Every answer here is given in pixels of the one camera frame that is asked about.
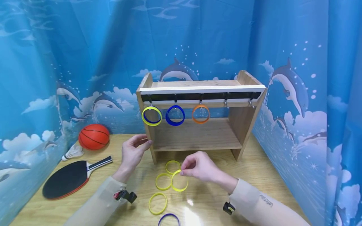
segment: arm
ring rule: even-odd
[[[248,221],[259,226],[309,225],[301,216],[256,187],[221,171],[205,152],[186,157],[182,176],[193,176],[220,185],[230,194],[230,204]]]
[[[289,207],[260,192],[244,180],[220,172],[215,182],[231,194],[230,204],[235,212],[259,226],[309,225]]]
[[[126,189],[129,177],[151,143],[152,141],[147,141],[145,135],[136,135],[124,142],[119,169],[103,182],[95,194],[67,220],[64,226],[105,225],[113,212],[125,203],[124,200],[114,199],[114,194]]]

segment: blue ring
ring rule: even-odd
[[[143,113],[143,117],[148,123],[152,123],[152,124],[155,124],[155,123],[158,123],[159,121],[161,121],[161,119],[159,119],[158,121],[150,121],[150,120],[148,120],[147,117],[146,117],[146,112]]]
[[[168,114],[170,113],[170,111],[171,111],[173,108],[178,108],[178,109],[182,112],[182,115],[184,116],[184,118],[183,118],[180,122],[174,122],[174,121],[172,121],[172,120],[170,119],[170,117],[168,116]],[[165,118],[166,118],[166,121],[167,121],[168,124],[173,125],[173,126],[179,126],[179,125],[181,125],[181,124],[184,122],[184,120],[185,120],[185,112],[184,112],[184,110],[183,110],[179,105],[174,105],[174,106],[170,107],[170,108],[167,110]]]
[[[172,216],[172,217],[176,218],[176,220],[177,220],[177,222],[178,222],[178,226],[180,226],[180,221],[179,221],[178,217],[177,217],[175,214],[173,214],[173,213],[167,213],[167,214],[163,215],[163,216],[161,217],[160,221],[159,221],[158,226],[160,226],[161,221],[162,221],[165,217],[167,217],[167,216]]]

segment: wooden rack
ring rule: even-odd
[[[155,127],[145,124],[147,137],[153,140],[150,148],[153,163],[157,163],[160,152],[185,150],[228,149],[239,160],[266,92],[266,87],[247,71],[240,71],[236,80],[176,82],[153,82],[152,75],[147,73],[136,92],[141,113],[150,105],[150,95],[152,105],[159,109],[174,105],[175,94],[179,97],[177,104],[183,109],[198,105],[200,94],[208,108],[224,107],[227,95],[229,107],[228,118],[210,118],[205,124],[185,119],[182,125],[174,127],[164,118]],[[158,115],[152,113],[147,117],[156,121]]]

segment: metal hook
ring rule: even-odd
[[[175,94],[175,105],[177,105],[177,94]]]
[[[200,104],[202,105],[202,96],[203,96],[203,93],[200,93]]]
[[[152,99],[151,99],[151,95],[148,95],[148,101],[150,102],[150,106],[152,106]]]
[[[250,105],[252,108],[255,108],[255,106],[254,106],[253,103],[252,103],[254,94],[255,94],[255,92],[253,92],[253,94],[251,95],[251,98],[250,98],[249,101],[248,101],[249,105]]]
[[[225,101],[224,101],[224,107],[226,107],[226,108],[229,108],[229,106],[227,105],[228,95],[229,95],[229,93],[226,93],[226,95],[225,95]]]

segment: badminton shuttlecock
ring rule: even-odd
[[[80,145],[73,144],[69,151],[62,156],[62,161],[66,161],[70,158],[79,157],[84,154],[83,148]]]

